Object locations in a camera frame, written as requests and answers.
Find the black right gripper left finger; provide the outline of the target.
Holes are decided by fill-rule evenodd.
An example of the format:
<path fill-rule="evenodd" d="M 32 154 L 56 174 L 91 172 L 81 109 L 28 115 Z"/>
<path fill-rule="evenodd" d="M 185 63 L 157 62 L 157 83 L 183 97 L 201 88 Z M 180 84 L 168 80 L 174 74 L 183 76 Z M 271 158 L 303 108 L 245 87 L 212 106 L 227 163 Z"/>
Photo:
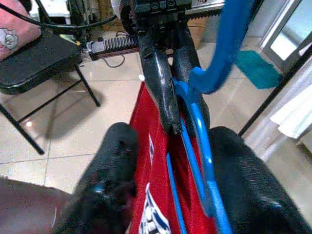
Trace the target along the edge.
<path fill-rule="evenodd" d="M 92 161 L 55 222 L 55 234 L 123 234 L 137 195 L 139 140 L 125 122 L 109 127 Z"/>

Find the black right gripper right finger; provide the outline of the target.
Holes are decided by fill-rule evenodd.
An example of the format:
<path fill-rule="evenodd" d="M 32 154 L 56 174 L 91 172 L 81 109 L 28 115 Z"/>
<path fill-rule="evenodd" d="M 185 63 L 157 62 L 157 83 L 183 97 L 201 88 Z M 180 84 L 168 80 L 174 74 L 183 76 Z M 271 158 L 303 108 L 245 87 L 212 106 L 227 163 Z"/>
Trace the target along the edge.
<path fill-rule="evenodd" d="M 235 234 L 310 234 L 311 226 L 266 164 L 227 127 L 209 130 L 214 174 Z"/>

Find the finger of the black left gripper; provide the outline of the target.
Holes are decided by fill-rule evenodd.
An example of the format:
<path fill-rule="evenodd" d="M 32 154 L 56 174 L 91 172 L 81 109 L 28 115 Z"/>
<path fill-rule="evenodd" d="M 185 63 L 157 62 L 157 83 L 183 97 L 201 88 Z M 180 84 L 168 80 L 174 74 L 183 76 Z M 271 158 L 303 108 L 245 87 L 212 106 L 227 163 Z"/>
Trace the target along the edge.
<path fill-rule="evenodd" d="M 159 33 L 154 27 L 139 35 L 139 54 L 145 85 L 158 108 L 164 131 L 178 134 L 181 123 L 172 72 L 165 50 L 158 45 L 158 41 Z"/>
<path fill-rule="evenodd" d="M 197 52 L 186 23 L 177 23 L 173 29 L 173 65 L 172 70 L 177 81 L 188 83 L 190 72 L 195 67 L 200 67 Z M 209 108 L 199 96 L 199 108 L 202 113 L 206 129 L 210 128 Z M 187 105 L 180 97 L 178 98 L 180 110 L 184 116 L 187 129 L 194 129 Z"/>

